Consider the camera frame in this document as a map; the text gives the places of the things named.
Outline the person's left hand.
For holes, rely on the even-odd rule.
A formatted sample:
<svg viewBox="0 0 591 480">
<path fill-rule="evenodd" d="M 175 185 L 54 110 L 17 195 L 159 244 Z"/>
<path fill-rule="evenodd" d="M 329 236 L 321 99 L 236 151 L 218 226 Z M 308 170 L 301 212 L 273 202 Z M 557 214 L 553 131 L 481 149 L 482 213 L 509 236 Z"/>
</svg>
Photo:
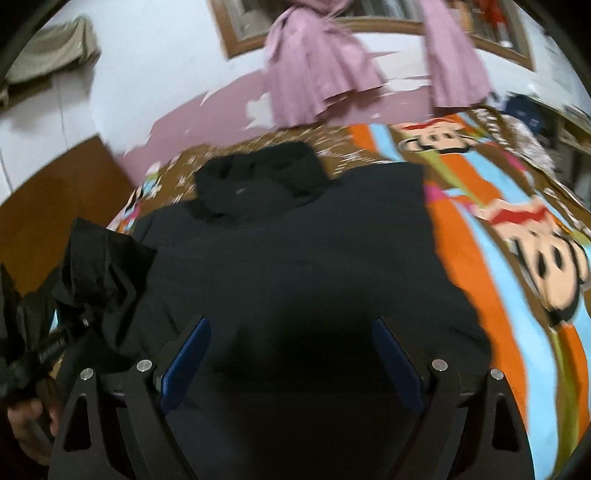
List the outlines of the person's left hand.
<svg viewBox="0 0 591 480">
<path fill-rule="evenodd" d="M 39 399 L 20 402 L 7 409 L 8 420 L 21 449 L 42 466 L 50 463 L 51 447 L 45 443 L 46 436 L 40 429 L 39 420 L 47 413 L 50 418 L 50 434 L 56 437 L 62 411 L 59 401 L 44 405 Z"/>
</svg>

